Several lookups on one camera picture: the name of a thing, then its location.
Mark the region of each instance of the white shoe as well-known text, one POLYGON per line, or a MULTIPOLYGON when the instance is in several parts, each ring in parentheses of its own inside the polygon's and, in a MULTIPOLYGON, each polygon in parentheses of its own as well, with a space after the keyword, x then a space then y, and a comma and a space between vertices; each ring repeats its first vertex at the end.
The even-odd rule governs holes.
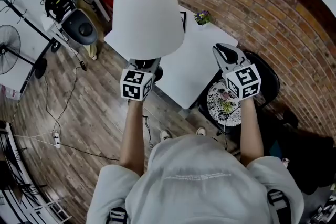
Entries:
POLYGON ((196 131, 197 135, 202 135, 202 136, 206 136, 206 130, 204 127, 199 127, 198 130, 196 131))
POLYGON ((162 130, 160 133, 160 139, 161 142, 166 140, 166 139, 172 139, 173 136, 170 134, 170 132, 168 130, 162 130))

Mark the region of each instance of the black chair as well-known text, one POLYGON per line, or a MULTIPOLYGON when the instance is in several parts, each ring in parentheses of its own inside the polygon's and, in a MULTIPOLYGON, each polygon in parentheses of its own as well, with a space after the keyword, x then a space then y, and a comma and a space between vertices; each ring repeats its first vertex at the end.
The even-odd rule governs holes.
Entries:
MULTIPOLYGON (((259 111, 277 97, 280 90, 280 81, 274 70, 259 55, 251 51, 244 51, 244 54, 247 59, 251 61, 251 63, 256 65, 261 77, 260 92, 263 94, 265 102, 257 108, 257 111, 259 111)), ((198 109, 215 127, 218 128, 221 133, 224 133, 224 126, 219 124, 211 117, 206 103, 210 87, 213 83, 219 81, 220 79, 222 79, 221 70, 214 76, 214 78, 210 81, 210 83, 199 96, 198 109)), ((228 135, 234 135, 237 133, 240 134, 240 125, 234 127, 226 126, 225 131, 228 135)))

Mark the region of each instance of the backpack strap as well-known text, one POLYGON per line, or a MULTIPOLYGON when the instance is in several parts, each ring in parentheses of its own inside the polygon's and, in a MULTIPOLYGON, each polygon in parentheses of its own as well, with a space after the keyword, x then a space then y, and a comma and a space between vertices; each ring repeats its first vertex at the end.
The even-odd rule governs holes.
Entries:
POLYGON ((267 193, 268 202, 274 206, 280 224, 291 224, 291 211, 288 198, 281 190, 271 189, 267 193))
POLYGON ((112 208, 106 220, 106 224, 109 223, 126 224, 127 223, 126 210, 122 207, 112 208))

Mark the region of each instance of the fan base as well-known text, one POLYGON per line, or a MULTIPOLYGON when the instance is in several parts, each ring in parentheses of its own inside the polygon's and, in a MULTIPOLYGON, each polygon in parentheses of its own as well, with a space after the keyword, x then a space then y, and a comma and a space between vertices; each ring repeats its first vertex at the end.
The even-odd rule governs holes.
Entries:
POLYGON ((61 47, 61 44, 59 42, 55 42, 51 47, 51 52, 53 53, 57 52, 60 47, 61 47))
POLYGON ((159 81, 162 78, 162 76, 163 76, 163 69, 162 67, 159 66, 155 72, 154 82, 159 81))
POLYGON ((35 77, 40 79, 47 69, 47 60, 45 58, 41 58, 34 64, 35 68, 35 77))

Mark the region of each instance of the power strip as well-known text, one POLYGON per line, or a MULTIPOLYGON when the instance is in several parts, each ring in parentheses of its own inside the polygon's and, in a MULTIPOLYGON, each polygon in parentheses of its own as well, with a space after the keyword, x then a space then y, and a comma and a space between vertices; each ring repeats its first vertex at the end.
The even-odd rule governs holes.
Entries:
POLYGON ((55 139, 56 148, 61 148, 60 137, 59 137, 59 133, 57 131, 54 131, 53 138, 55 139))

